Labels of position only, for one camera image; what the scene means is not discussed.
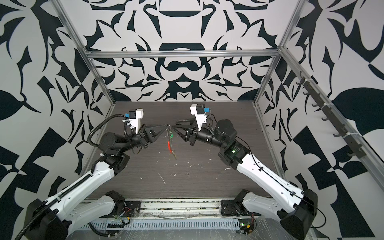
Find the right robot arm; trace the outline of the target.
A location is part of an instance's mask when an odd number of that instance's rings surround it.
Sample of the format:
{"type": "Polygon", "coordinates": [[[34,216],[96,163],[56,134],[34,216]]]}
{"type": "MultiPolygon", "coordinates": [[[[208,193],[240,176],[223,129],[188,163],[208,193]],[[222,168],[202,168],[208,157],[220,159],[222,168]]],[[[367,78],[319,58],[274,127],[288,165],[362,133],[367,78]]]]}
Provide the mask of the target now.
{"type": "Polygon", "coordinates": [[[195,120],[182,120],[173,129],[191,145],[200,141],[218,147],[222,162],[247,176],[271,196],[267,199],[248,191],[239,194],[238,200],[248,213],[279,221],[297,240],[306,238],[318,213],[318,195],[288,183],[262,164],[248,145],[239,142],[238,132],[230,120],[218,121],[214,129],[199,126],[195,120]]]}

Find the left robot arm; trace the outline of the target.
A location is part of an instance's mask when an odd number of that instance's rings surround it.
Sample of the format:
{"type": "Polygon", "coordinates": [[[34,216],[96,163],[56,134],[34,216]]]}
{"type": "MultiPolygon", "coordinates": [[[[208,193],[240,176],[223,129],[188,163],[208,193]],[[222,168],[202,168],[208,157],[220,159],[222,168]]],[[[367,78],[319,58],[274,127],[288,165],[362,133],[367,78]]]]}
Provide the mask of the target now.
{"type": "Polygon", "coordinates": [[[125,199],[109,191],[85,206],[79,204],[98,187],[119,174],[130,157],[125,153],[134,148],[147,148],[167,129],[165,125],[143,125],[138,133],[124,137],[115,133],[102,136],[98,149],[102,156],[92,168],[74,183],[45,201],[33,201],[27,207],[25,223],[16,239],[65,240],[80,227],[109,214],[120,215],[125,199]]]}

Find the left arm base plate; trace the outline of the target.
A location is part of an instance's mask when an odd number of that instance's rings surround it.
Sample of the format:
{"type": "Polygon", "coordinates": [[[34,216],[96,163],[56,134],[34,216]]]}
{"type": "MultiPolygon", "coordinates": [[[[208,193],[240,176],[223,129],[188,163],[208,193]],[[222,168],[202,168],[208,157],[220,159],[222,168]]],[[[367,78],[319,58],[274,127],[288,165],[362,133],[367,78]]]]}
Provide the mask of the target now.
{"type": "Polygon", "coordinates": [[[117,215],[120,217],[132,217],[141,210],[141,201],[124,201],[117,207],[117,215]]]}

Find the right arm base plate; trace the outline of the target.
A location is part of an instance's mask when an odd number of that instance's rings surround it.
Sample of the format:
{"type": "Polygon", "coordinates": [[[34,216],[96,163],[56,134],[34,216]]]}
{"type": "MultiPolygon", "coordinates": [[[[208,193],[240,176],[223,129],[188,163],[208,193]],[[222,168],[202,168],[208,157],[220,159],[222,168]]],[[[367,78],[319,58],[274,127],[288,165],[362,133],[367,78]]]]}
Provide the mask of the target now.
{"type": "Polygon", "coordinates": [[[224,217],[240,217],[249,215],[249,212],[243,204],[235,200],[221,200],[220,213],[224,217]]]}

